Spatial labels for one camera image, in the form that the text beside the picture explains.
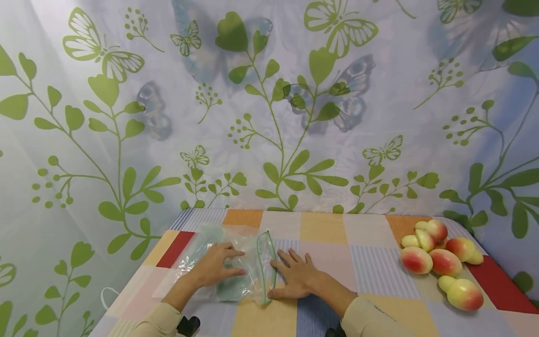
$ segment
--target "black object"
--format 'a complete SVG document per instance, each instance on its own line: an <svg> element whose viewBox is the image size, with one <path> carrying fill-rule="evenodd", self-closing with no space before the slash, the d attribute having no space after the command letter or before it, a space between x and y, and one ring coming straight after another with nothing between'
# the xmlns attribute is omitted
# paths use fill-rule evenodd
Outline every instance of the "black object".
<svg viewBox="0 0 539 337"><path fill-rule="evenodd" d="M184 316L176 327L176 330L180 335L184 335L185 337L192 337L198 330L198 328L200 328L200 326L201 321L198 319L198 317L193 316L190 319L187 319Z"/></svg>

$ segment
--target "plaid tablecloth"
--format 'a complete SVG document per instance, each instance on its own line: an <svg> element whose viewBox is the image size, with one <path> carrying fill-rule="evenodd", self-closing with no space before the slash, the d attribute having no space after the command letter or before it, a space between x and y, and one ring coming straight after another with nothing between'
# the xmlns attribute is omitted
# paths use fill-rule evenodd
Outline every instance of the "plaid tablecloth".
<svg viewBox="0 0 539 337"><path fill-rule="evenodd" d="M91 337L123 337L160 299L153 294L202 223L270 229L276 248L309 252L316 267L365 296L418 336L535 336L539 311L486 252L480 266L465 266L460 277L483 290L485 304L475 313L460 312L445 300L433 275L408 273L399 263L399 242L429 217L349 215L254 210L188 209L166 231L114 301ZM450 237L474 240L456 222ZM184 310L202 325L199 337L323 337L338 317L315 296L273 301L265 309L253 302L192 302Z"/></svg>

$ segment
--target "red square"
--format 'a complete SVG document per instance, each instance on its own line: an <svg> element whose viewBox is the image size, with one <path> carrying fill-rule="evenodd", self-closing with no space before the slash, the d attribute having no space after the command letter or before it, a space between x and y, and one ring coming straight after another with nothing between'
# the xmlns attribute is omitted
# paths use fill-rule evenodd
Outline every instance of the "red square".
<svg viewBox="0 0 539 337"><path fill-rule="evenodd" d="M526 298L513 281L490 257L478 266L467 265L479 285L498 310L538 314L539 310Z"/></svg>
<svg viewBox="0 0 539 337"><path fill-rule="evenodd" d="M171 268L178 256L185 249L185 246L191 241L191 238L195 235L194 232L179 232L174 241L170 244L163 257L157 264L157 267Z"/></svg>

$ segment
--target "ziplock seal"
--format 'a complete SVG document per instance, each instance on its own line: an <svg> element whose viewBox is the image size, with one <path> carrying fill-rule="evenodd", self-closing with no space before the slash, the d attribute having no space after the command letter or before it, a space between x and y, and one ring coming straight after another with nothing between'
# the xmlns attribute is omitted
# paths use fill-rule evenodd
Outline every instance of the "ziplock seal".
<svg viewBox="0 0 539 337"><path fill-rule="evenodd" d="M260 234L257 238L257 258L258 258L258 266L260 268L260 275L262 275L261 277L262 279L262 305L264 305L271 302L271 299L268 299L267 297L266 278L264 277L264 266L262 265L262 260L260 258L259 242L260 242L260 237L262 235L267 235L269 238L269 245L271 246L271 253L272 253L273 260L277 260L277 254L275 253L275 247L273 246L273 240L271 238L270 230L267 230L264 233ZM272 270L273 270L273 277L270 284L270 290L275 288L275 283L277 282L277 270L275 270L275 268L273 267L272 267Z"/></svg>

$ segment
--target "clear plastic bag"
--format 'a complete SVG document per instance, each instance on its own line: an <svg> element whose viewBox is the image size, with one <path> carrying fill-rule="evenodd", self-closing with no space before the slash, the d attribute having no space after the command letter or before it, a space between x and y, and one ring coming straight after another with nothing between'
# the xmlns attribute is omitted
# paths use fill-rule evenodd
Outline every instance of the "clear plastic bag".
<svg viewBox="0 0 539 337"><path fill-rule="evenodd" d="M252 227L215 224L199 227L155 291L154 297L163 298L174 282L189 272L213 244L222 242L231 242L236 250L245 252L243 256L225 260L224 267L242 268L246 274L223 280L215 286L201 288L191 299L239 301L249 297L259 305L271 302L267 292L275 288L277 271L270 266L270 260L276 259L277 255L270 232L259 235Z"/></svg>

